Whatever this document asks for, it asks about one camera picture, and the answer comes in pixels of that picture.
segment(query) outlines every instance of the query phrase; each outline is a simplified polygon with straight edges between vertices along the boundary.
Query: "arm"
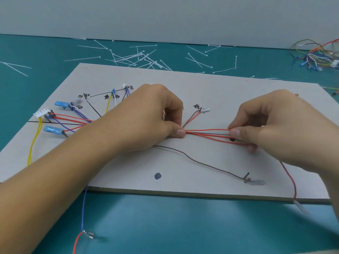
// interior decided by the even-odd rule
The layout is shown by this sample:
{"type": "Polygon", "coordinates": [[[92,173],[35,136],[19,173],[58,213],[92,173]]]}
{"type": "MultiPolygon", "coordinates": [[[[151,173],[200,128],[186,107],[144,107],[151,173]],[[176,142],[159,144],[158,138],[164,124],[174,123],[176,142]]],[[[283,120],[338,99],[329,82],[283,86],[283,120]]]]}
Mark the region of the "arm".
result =
{"type": "Polygon", "coordinates": [[[244,102],[231,136],[259,146],[279,161],[318,173],[339,219],[339,127],[302,98],[278,90],[244,102]]]}
{"type": "Polygon", "coordinates": [[[169,135],[183,137],[181,116],[182,102],[167,88],[142,85],[102,118],[0,184],[1,252],[34,251],[110,160],[147,149],[169,135]],[[161,119],[163,110],[166,121],[161,119]]]}

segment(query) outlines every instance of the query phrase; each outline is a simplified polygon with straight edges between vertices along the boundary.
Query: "fingernail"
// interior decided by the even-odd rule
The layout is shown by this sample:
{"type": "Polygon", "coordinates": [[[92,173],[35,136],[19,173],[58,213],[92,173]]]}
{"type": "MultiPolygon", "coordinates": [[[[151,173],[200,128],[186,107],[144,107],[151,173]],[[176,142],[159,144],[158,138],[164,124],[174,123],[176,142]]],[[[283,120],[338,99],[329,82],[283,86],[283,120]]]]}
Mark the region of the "fingernail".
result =
{"type": "Polygon", "coordinates": [[[186,135],[186,131],[185,130],[182,130],[182,129],[178,129],[177,133],[176,133],[176,136],[182,138],[186,135]]]}
{"type": "Polygon", "coordinates": [[[230,130],[230,135],[234,138],[239,139],[240,138],[240,130],[233,128],[233,129],[230,130]]]}

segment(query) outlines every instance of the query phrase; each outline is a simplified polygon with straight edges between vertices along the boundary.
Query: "white wall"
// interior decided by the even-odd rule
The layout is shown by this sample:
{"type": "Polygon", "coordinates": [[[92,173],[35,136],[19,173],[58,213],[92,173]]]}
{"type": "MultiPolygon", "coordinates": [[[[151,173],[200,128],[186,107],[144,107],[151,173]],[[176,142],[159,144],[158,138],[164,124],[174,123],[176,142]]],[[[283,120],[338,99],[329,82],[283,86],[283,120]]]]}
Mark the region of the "white wall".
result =
{"type": "Polygon", "coordinates": [[[290,48],[338,38],[339,0],[0,0],[0,33],[290,48]]]}

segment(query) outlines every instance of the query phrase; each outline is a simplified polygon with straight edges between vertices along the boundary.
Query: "table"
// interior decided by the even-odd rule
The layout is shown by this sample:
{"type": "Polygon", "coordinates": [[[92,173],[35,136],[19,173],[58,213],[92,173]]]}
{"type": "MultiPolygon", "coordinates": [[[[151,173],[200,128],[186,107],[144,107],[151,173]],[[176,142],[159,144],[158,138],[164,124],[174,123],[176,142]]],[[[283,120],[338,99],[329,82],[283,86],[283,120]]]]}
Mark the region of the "table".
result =
{"type": "MultiPolygon", "coordinates": [[[[237,56],[236,69],[217,74],[312,82],[335,88],[339,85],[338,71],[300,68],[288,50],[247,47],[211,50],[217,46],[188,45],[193,50],[184,44],[98,42],[120,56],[136,54],[136,48],[131,46],[153,45],[138,47],[138,51],[150,53],[156,49],[150,57],[158,63],[161,59],[173,71],[212,74],[233,68],[237,56]],[[213,69],[200,68],[189,60],[188,53],[213,69]]],[[[111,52],[98,49],[103,47],[94,40],[0,35],[0,46],[0,112],[10,122],[1,125],[1,148],[79,62],[114,65],[106,60],[112,59],[111,52]]],[[[71,253],[80,231],[82,199],[83,194],[58,220],[35,254],[71,253]]],[[[282,254],[339,248],[339,225],[332,207],[305,207],[311,216],[301,215],[294,205],[284,202],[88,192],[85,228],[95,232],[97,238],[81,237],[77,253],[282,254]]]]}

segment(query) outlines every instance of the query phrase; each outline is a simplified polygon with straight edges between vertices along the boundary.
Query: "person's right hand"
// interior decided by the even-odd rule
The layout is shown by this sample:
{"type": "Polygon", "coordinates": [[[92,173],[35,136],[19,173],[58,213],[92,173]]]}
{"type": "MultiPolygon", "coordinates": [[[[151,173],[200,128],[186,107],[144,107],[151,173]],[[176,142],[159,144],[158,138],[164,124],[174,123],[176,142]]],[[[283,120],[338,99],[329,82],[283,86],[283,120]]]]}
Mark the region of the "person's right hand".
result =
{"type": "Polygon", "coordinates": [[[333,160],[339,143],[338,126],[287,90],[244,102],[228,128],[232,137],[252,144],[250,151],[259,146],[279,161],[312,172],[333,165],[328,158],[333,160]]]}

